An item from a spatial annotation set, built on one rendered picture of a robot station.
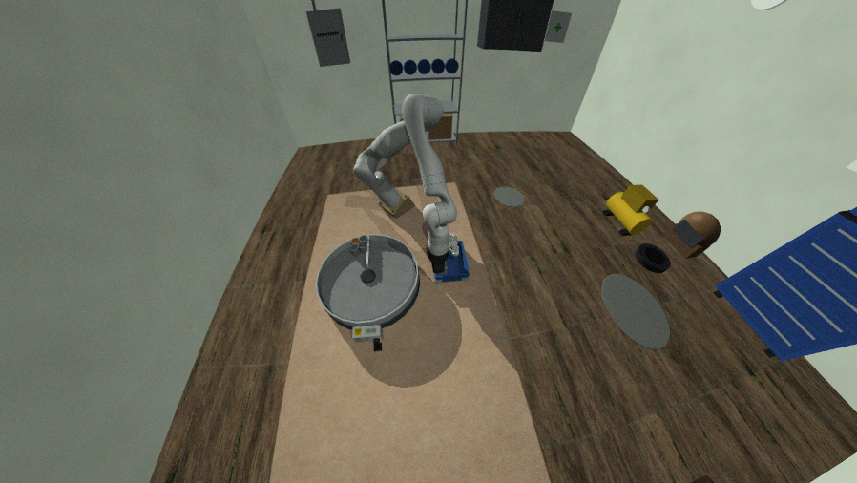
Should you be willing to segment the blue plastic crate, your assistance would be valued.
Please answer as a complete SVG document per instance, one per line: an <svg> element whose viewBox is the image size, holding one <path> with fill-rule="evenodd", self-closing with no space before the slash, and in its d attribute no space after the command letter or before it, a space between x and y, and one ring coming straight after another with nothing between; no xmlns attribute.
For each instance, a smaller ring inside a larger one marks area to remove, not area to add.
<svg viewBox="0 0 857 483"><path fill-rule="evenodd" d="M441 282L453 282L453 281L468 281L469 280L469 266L467 262L467 257L464 249L463 241L457 241L459 247L459 255L454 257L448 253L448 258L446 260L446 266L448 268L447 275L439 275L438 273L434 273L435 283Z"/></svg>

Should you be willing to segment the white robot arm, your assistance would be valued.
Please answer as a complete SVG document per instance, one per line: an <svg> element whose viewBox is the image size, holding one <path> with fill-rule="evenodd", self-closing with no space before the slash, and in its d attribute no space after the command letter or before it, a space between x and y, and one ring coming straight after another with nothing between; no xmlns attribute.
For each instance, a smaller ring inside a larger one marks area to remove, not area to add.
<svg viewBox="0 0 857 483"><path fill-rule="evenodd" d="M428 227L428 239L435 246L443 246L449 241L447 223L456 220L457 211L449 195L442 163L426 134L426 131L436 126L442 118L443 105L432 96L410 94L404 100L402 112L404 121L383 130L372 146L358 156L353 172L386 206L394 207L400 202L399 193L382 172L375 171L382 158L392 158L412 143L425 194L442 200L424 208L423 217Z"/></svg>

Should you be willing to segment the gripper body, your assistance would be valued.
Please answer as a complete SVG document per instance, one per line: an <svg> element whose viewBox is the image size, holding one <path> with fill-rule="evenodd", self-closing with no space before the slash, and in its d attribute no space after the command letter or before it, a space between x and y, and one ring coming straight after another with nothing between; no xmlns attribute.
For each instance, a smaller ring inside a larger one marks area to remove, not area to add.
<svg viewBox="0 0 857 483"><path fill-rule="evenodd" d="M434 273L445 271L445 260L448 258L449 252L454 257L459 255L456 235L449 235L448 243L443 246L435 246L428 240L428 257L431 260Z"/></svg>

